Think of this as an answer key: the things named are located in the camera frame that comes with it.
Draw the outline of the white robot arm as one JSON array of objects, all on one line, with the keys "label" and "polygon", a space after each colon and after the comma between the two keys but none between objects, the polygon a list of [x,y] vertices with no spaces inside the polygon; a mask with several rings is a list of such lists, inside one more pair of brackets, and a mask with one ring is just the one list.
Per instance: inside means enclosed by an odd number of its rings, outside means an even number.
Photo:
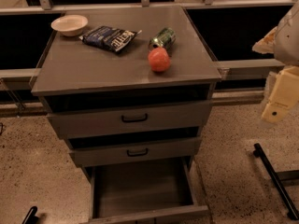
[{"label": "white robot arm", "polygon": [[272,53],[283,64],[270,72],[266,80],[263,122],[276,124],[299,102],[299,2],[296,2],[278,25],[256,42],[253,51]]}]

